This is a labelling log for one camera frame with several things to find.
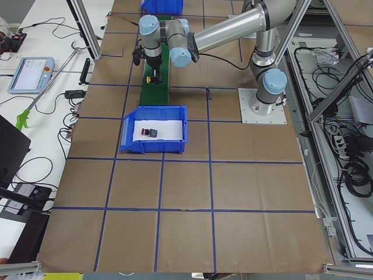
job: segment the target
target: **green grabber handle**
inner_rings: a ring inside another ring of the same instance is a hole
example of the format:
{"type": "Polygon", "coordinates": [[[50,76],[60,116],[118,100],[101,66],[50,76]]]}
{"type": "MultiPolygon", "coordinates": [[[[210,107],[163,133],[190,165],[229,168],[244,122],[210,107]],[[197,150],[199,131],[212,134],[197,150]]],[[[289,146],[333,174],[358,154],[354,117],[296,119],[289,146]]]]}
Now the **green grabber handle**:
{"type": "Polygon", "coordinates": [[[21,115],[17,116],[16,128],[18,128],[19,131],[21,131],[23,127],[29,128],[26,123],[26,120],[29,118],[29,114],[30,110],[26,109],[21,115]]]}

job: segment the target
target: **electronic device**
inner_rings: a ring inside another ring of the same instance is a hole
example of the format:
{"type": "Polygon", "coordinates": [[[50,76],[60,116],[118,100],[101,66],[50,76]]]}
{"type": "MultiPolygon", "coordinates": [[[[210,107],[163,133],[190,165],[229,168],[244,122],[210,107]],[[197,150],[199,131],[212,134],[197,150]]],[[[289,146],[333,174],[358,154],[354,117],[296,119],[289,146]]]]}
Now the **electronic device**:
{"type": "Polygon", "coordinates": [[[3,52],[18,52],[27,34],[18,32],[12,35],[12,37],[5,37],[4,40],[0,41],[0,49],[3,52]]]}
{"type": "Polygon", "coordinates": [[[8,87],[8,92],[40,93],[51,79],[53,69],[53,57],[23,57],[8,87]]]}
{"type": "Polygon", "coordinates": [[[0,115],[0,187],[7,188],[19,169],[31,140],[0,115]]]}

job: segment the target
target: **white paper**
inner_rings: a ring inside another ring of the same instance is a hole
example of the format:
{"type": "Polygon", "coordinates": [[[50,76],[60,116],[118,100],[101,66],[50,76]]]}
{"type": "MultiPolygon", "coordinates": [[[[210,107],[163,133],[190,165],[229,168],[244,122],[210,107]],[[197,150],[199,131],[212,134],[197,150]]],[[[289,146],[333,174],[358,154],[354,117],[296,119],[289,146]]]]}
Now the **white paper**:
{"type": "Polygon", "coordinates": [[[350,96],[350,104],[355,122],[373,124],[373,104],[367,99],[350,96]]]}
{"type": "Polygon", "coordinates": [[[136,140],[182,140],[182,121],[135,121],[135,127],[133,129],[133,141],[136,140]],[[157,137],[153,138],[147,135],[141,135],[141,130],[143,128],[146,130],[158,130],[157,137]]]}

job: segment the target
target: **metal bracket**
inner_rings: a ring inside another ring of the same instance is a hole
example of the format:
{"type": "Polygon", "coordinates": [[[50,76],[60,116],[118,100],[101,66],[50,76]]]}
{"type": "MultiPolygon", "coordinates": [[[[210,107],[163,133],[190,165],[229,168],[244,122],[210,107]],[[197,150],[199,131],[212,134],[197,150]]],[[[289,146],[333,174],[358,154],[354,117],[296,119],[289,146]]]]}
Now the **metal bracket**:
{"type": "Polygon", "coordinates": [[[0,276],[36,272],[36,271],[41,271],[41,263],[39,261],[26,262],[23,264],[1,264],[0,265],[0,276]]]}
{"type": "Polygon", "coordinates": [[[287,124],[283,106],[276,106],[273,112],[266,116],[255,114],[249,108],[249,100],[257,89],[238,89],[240,98],[241,117],[243,124],[287,124]]]}
{"type": "Polygon", "coordinates": [[[333,222],[337,221],[336,217],[330,217],[330,218],[323,218],[322,223],[324,227],[326,227],[326,231],[328,232],[329,236],[337,236],[336,229],[333,226],[333,222]]]}
{"type": "Polygon", "coordinates": [[[328,274],[348,276],[348,277],[357,277],[357,278],[364,278],[364,279],[373,279],[373,269],[370,269],[370,268],[345,267],[341,265],[331,265],[331,264],[325,264],[323,268],[324,268],[324,273],[328,273],[328,274]]]}

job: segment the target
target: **black connector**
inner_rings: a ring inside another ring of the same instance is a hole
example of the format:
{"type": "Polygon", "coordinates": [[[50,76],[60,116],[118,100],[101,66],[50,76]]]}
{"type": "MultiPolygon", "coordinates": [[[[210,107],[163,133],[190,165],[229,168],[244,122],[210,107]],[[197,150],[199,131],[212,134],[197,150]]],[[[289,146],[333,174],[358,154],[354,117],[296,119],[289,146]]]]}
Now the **black connector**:
{"type": "Polygon", "coordinates": [[[82,89],[66,90],[65,91],[65,98],[66,99],[84,98],[85,95],[86,95],[86,92],[82,89]]]}

